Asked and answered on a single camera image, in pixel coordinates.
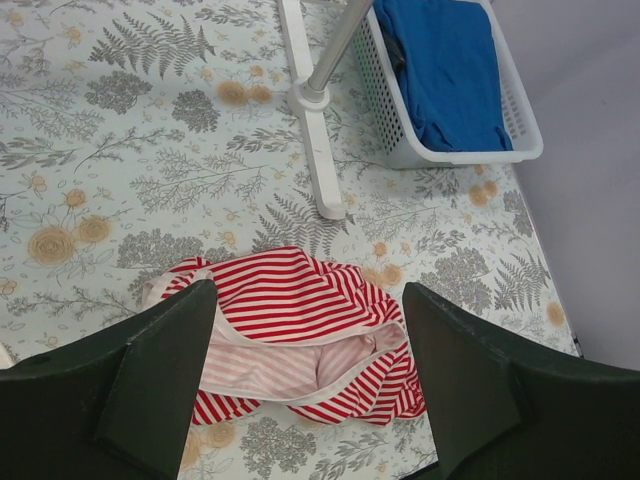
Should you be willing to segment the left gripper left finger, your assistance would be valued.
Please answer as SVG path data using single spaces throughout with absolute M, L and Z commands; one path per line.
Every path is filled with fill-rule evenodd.
M 215 311 L 200 280 L 2 370 L 2 478 L 176 478 Z

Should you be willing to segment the red white striped tank top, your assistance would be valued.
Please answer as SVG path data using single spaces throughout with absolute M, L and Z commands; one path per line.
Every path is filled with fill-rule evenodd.
M 192 420 L 212 425 L 279 404 L 322 424 L 387 425 L 425 412 L 399 303 L 354 265 L 282 247 L 183 260 L 144 287 L 150 308 L 210 280 L 214 326 Z

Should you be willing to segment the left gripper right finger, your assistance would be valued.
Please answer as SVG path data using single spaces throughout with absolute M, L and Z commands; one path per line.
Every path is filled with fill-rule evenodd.
M 422 479 L 635 479 L 639 374 L 565 354 L 418 283 L 402 304 L 436 447 Z

